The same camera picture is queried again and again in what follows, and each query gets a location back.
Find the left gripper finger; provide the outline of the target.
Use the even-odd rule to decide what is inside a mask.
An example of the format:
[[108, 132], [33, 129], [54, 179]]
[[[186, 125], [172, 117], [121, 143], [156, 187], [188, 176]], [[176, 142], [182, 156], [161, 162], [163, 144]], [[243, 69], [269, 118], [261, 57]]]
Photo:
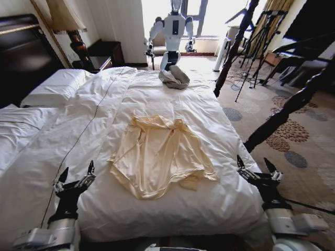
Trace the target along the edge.
[[89, 187], [95, 180], [95, 166], [94, 161], [91, 160], [88, 166], [87, 174], [78, 181], [75, 187]]
[[53, 188], [55, 193], [59, 193], [61, 191], [63, 191], [63, 185], [65, 184], [65, 181], [67, 179], [68, 176], [68, 171], [69, 168], [67, 167], [59, 176], [58, 180], [56, 180], [53, 184]]

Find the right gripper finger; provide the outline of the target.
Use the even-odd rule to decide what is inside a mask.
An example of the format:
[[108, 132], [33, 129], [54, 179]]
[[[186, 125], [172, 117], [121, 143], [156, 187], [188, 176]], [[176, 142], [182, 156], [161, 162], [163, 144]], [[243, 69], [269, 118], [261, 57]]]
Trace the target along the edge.
[[245, 180], [257, 180], [258, 179], [258, 176], [253, 171], [250, 171], [245, 167], [244, 162], [239, 155], [237, 155], [237, 165], [238, 165], [237, 172]]
[[283, 173], [279, 172], [277, 170], [277, 168], [275, 167], [275, 165], [273, 163], [271, 163], [266, 157], [264, 157], [264, 162], [265, 162], [266, 167], [268, 168], [268, 170], [270, 172], [272, 180], [281, 181]]

